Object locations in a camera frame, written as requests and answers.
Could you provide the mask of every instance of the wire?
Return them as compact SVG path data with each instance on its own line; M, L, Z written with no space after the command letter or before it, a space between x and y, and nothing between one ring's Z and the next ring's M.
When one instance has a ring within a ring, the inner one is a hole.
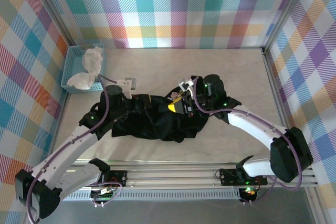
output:
M215 177L220 180L220 178L217 176L218 172L219 172L219 169L215 172Z
M266 193L264 195L262 195L260 198L256 199L254 201L254 203L260 201L263 198L265 198L271 192L271 190L273 189L273 187L275 186L276 183L277 183L277 181L274 181L273 184L271 185L271 187L266 191Z
M89 130L87 130L86 132L84 132L83 134L75 137L72 141L66 143L65 145L63 145L57 152L53 153L50 157L49 157L49 160L46 162L46 164L42 167L42 169L39 171L39 173L35 176L33 182L31 183L30 187L29 187L29 190L28 190L28 193L27 193L27 199L26 199L26 205L27 205L27 213L28 213L28 219L30 221L31 224L37 224L39 223L40 221L40 218L38 218L36 221L34 220L34 217L33 217L33 214L31 213L31 203L32 203L32 192L33 192L33 187L35 186L35 184L37 183L39 177L42 175L42 171L47 169L48 166L50 165L50 163L61 153L63 152L69 145L73 144L74 142L78 141L79 139L81 139L82 137L88 135L89 133L91 133L92 131L94 131L96 128L98 128L103 122L104 120L106 119L108 113L109 113L109 97L108 97L108 94L107 94L107 90L106 90L106 87L102 81L101 78L104 78L108 81L111 81L113 83L116 83L116 81L113 81L113 80L110 80L108 79L107 77L105 76L102 76L102 75L98 75L98 79L99 79L99 82L103 88L103 92L104 92L104 95L105 95L105 100L106 100L106 110L105 110L105 114L104 116L102 117L102 119L92 128L90 128Z
M237 175L234 175L233 173L229 172L227 169L220 168L220 169L218 169L218 170L216 171L216 173L215 173L215 177L216 177L217 179L220 179L220 178L217 176L217 172L219 172L220 170L225 171L227 174L230 174L230 175L233 176L233 177L238 177Z
M257 181L258 181L258 185L259 185L257 191L259 191L259 190L260 190L260 187L261 187L261 181L260 181L260 178L259 178L259 177L257 177Z
M93 198L93 200L92 200L92 202L94 203L95 207L97 207L97 206L103 207L103 206L107 205L108 203L112 202L115 198L117 198L120 195L121 191L122 191L122 184L120 182L105 182L105 183L97 183L97 184L91 184L90 185L90 186L102 186L102 185L111 185L111 184L120 186L119 192L114 197L112 197L108 201L106 201L104 203L101 203L101 204L98 204L96 202L96 199L99 197L99 195L96 195Z
M118 182L117 179L116 179L115 177L112 177L112 178L115 180L115 182ZM112 185L112 184L111 184L111 185ZM111 187L112 187L112 186L111 186ZM116 191L117 189L118 189L118 185L116 186L115 190L112 189L112 191Z
M299 172L299 179L298 179L298 182L297 184L295 185L295 187L288 187L286 185L284 185L283 183L277 181L277 178L272 178L270 176L268 176L268 178L270 180L273 181L273 184L271 186L270 189L272 189L275 185L275 183L278 183L281 187L283 187L284 189L287 189L287 190L290 190L290 191L295 191L297 189L299 189L299 187L301 186L301 183L302 183L302 167L300 165L300 159L299 159L299 156L297 154L297 152L295 151L295 148L294 146L292 145L292 143L289 141L289 139L281 132L279 131L277 128L274 128L273 125L269 124L268 122L266 122L265 120L259 118L258 116L256 115L253 115L253 114L249 114L248 112L246 111L243 111L243 110L238 110L238 109L219 109L219 110L212 110L212 111L208 111L208 110L204 110L200 104L198 103L197 101L197 96L196 96L196 85L197 85L197 80L198 80L198 77L196 77L193 82L194 82L194 85L195 85L195 88L193 89L193 96L194 96L194 100L195 100L195 104L197 106L197 108L203 112L203 113L206 113L206 114L211 114L211 113L219 113L219 112L224 112L224 111L232 111L232 112L237 112L237 113L240 113L240 114L243 114L243 115L247 115L249 117L251 117L252 119L256 120L257 122L263 124L264 126L266 127L269 127L270 129L273 129L274 132L278 133L285 141L286 143L288 144L288 146L290 147L293 155L294 155L294 158L295 158L295 162L296 162L296 166L298 168L298 172Z

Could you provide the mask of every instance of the plaid wall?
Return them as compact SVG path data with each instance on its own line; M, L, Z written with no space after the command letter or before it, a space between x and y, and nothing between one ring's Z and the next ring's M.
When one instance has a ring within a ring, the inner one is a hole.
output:
M289 120L309 139L336 223L336 0L299 0L270 58Z
M67 45L40 0L0 0L0 223L22 206L14 176L46 157L65 92Z
M54 0L76 42L243 48L265 42L287 0Z

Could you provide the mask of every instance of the beige table surface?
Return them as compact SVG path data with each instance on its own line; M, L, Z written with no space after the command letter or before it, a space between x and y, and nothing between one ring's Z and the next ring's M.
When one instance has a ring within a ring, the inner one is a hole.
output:
M259 49L107 49L106 76L134 77L136 93L166 95L183 78L215 73L227 94L251 111L280 124ZM100 92L72 94L55 142L57 148L78 121L99 101ZM112 138L107 133L80 158L122 161L239 162L248 155L269 155L244 131L212 117L196 138L182 143L145 140L133 136Z

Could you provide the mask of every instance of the blue basket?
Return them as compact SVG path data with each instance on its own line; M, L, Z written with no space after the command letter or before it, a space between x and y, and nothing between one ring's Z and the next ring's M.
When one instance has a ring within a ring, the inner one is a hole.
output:
M85 54L86 50L89 48L100 47L103 49L102 57L103 61L101 63L100 74L105 74L106 67L106 53L103 44L89 44L89 45L81 45L81 46L71 46L67 51L67 58L65 59L65 65L63 70L61 87L64 88L71 94L81 93L81 92L90 92L90 91L99 91L103 90L100 82L96 80L96 82L92 85L92 87L88 90L80 90L75 87L71 87L67 85L68 80L77 73L87 72L87 70L82 65L82 56Z

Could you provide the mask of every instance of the crumpled tissue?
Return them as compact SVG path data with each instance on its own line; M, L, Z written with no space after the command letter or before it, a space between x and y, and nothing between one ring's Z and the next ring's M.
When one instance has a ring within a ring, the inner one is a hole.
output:
M82 64L88 72L75 74L68 80L67 85L76 89L89 90L100 73L103 61L102 53L103 49L100 47L87 49L83 55Z

